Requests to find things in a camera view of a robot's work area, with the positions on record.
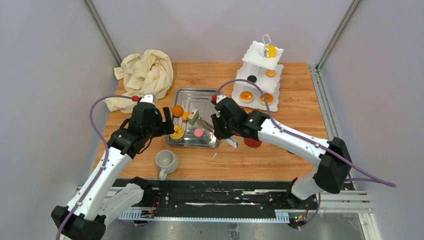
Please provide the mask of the yellow round biscuit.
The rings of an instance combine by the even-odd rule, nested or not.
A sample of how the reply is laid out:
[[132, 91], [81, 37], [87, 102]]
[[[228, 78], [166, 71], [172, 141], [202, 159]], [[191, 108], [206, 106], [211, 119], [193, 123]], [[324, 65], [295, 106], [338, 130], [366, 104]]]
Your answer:
[[266, 74], [266, 76], [267, 76], [267, 77], [269, 77], [269, 78], [273, 78], [273, 77], [275, 77], [275, 76], [276, 76], [277, 72], [276, 72], [275, 70], [268, 69], [268, 70], [265, 72], [265, 74]]

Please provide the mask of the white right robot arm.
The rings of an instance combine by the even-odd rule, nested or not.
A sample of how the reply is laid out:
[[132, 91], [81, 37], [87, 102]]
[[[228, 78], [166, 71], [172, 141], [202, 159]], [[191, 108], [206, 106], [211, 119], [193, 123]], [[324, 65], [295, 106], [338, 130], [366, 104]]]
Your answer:
[[211, 102], [216, 110], [211, 116], [214, 135], [219, 140], [239, 136], [270, 143], [315, 166], [306, 176], [296, 177], [286, 191], [285, 200], [291, 208], [299, 208], [307, 198], [323, 191], [340, 193], [352, 162], [343, 140], [312, 137], [257, 110], [246, 113], [232, 98], [224, 95], [214, 95]]

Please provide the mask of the orange topped tart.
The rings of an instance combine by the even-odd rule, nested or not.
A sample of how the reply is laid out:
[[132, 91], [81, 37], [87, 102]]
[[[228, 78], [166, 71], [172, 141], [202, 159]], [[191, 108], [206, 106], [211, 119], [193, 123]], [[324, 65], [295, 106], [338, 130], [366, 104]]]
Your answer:
[[242, 103], [248, 104], [253, 100], [254, 96], [250, 91], [243, 91], [239, 95], [239, 100]]
[[268, 103], [270, 105], [270, 104], [273, 103], [273, 101], [274, 101], [273, 95], [270, 94], [270, 93], [267, 93], [267, 92], [264, 93], [264, 94], [261, 94], [260, 97], [259, 97], [259, 102], [262, 105], [266, 105], [266, 103]]

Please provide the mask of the white ceramic mug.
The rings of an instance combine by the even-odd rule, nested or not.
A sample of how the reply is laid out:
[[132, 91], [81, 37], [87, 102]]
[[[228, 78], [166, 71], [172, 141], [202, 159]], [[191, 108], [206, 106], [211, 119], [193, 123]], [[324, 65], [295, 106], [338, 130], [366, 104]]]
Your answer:
[[157, 153], [155, 163], [159, 170], [159, 180], [164, 181], [169, 174], [172, 174], [179, 165], [179, 159], [170, 150], [162, 150]]

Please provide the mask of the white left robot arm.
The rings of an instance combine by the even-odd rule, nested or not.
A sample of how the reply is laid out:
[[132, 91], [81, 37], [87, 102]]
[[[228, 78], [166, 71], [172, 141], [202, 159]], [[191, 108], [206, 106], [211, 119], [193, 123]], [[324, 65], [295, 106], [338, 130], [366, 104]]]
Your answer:
[[130, 118], [110, 136], [103, 157], [79, 192], [66, 204], [57, 205], [51, 217], [62, 235], [72, 240], [100, 240], [107, 227], [129, 207], [149, 206], [153, 201], [152, 184], [135, 177], [109, 199], [105, 196], [123, 169], [148, 148], [153, 138], [174, 131], [171, 111], [159, 111], [154, 103], [138, 102]]

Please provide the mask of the green layered cake slice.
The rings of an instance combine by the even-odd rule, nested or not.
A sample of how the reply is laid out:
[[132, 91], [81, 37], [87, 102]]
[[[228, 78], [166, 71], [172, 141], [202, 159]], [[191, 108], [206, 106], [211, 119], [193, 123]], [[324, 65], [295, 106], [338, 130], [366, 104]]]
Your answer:
[[198, 117], [199, 117], [199, 110], [197, 108], [193, 108], [188, 114], [187, 122], [193, 126], [196, 123]]

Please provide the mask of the yellow glazed donut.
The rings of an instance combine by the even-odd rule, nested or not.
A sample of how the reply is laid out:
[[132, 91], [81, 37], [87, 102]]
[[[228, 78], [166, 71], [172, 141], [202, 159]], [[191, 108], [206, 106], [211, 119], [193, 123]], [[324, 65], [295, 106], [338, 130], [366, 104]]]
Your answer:
[[180, 142], [184, 139], [185, 130], [180, 125], [174, 126], [174, 133], [170, 134], [169, 137], [174, 142]]

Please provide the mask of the black sandwich cookie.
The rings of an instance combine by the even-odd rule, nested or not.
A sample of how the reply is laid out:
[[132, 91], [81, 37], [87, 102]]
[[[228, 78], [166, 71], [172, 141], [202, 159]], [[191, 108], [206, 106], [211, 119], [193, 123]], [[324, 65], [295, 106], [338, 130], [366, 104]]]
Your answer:
[[247, 77], [247, 80], [248, 80], [249, 82], [256, 83], [256, 81], [257, 81], [257, 77], [256, 77], [255, 75], [249, 75], [249, 76]]

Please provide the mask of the yellow cake slice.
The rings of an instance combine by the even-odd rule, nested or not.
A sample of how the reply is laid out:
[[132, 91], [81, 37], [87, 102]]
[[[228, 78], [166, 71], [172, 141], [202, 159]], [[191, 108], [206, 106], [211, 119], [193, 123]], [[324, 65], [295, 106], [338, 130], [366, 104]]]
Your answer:
[[263, 53], [266, 58], [275, 58], [277, 55], [277, 48], [274, 45], [266, 44]]

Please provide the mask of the white and metal tongs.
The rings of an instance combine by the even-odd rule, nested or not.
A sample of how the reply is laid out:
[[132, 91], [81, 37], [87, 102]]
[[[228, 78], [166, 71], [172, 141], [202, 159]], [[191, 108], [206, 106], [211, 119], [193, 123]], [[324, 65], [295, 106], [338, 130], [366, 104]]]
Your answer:
[[200, 127], [213, 133], [213, 135], [218, 140], [224, 140], [225, 142], [230, 144], [232, 147], [238, 148], [239, 144], [238, 144], [238, 141], [233, 138], [234, 134], [227, 129], [227, 126], [225, 124], [222, 124], [221, 120], [217, 120], [214, 117], [212, 117], [210, 121], [207, 121], [206, 119], [200, 117], [197, 120], [197, 123]]

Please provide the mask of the pink sandwich cookie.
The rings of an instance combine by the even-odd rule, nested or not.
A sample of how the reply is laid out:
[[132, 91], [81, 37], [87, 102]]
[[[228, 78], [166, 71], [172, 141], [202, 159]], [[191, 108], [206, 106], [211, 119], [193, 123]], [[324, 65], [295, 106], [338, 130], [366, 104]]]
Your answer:
[[203, 130], [203, 129], [201, 129], [201, 128], [196, 128], [196, 129], [193, 131], [193, 134], [194, 134], [194, 136], [195, 136], [195, 137], [200, 138], [200, 137], [202, 137], [202, 136], [203, 136], [203, 134], [204, 134], [204, 130]]

